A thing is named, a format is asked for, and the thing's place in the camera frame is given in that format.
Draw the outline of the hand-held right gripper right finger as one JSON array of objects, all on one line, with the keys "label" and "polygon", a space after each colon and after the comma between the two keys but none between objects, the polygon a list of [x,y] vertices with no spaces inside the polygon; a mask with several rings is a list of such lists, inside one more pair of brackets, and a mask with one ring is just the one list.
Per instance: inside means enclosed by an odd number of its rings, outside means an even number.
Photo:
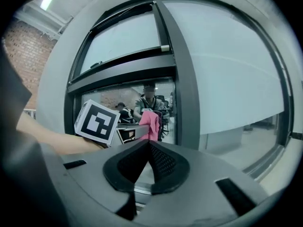
[{"label": "hand-held right gripper right finger", "polygon": [[137,224],[215,227],[236,220],[238,214],[216,184],[222,179],[230,179],[255,205],[268,197],[259,183],[214,155],[168,143],[160,145],[189,162],[189,175],[175,191],[152,196],[137,216]]}]

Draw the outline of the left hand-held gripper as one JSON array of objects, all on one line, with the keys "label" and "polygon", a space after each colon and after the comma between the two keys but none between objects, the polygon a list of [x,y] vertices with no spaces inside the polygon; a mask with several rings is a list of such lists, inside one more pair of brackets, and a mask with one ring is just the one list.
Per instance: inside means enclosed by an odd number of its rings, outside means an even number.
[{"label": "left hand-held gripper", "polygon": [[89,99],[84,102],[74,124],[76,135],[106,148],[128,142],[149,139],[149,125],[137,125],[136,130],[118,123],[120,113]]}]

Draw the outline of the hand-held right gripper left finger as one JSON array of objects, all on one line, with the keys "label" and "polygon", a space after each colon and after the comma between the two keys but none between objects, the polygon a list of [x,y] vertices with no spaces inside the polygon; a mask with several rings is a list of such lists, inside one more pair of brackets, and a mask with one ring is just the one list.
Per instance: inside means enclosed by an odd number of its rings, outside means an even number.
[{"label": "hand-held right gripper left finger", "polygon": [[67,170],[72,198],[66,207],[74,213],[70,223],[77,227],[142,227],[135,221],[135,182],[146,164],[148,140],[96,152],[68,155],[65,163],[84,160]]}]

